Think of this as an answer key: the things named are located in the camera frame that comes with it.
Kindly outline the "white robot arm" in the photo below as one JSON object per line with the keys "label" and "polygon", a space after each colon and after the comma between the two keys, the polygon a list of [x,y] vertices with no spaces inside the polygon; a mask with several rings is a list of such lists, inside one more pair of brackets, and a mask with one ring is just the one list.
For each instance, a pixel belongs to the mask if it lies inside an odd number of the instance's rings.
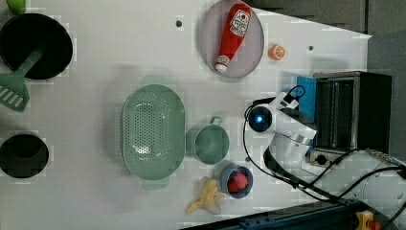
{"label": "white robot arm", "polygon": [[317,133],[314,122],[297,110],[299,102],[287,93],[253,101],[247,115],[244,140],[255,163],[263,169],[296,176]]}

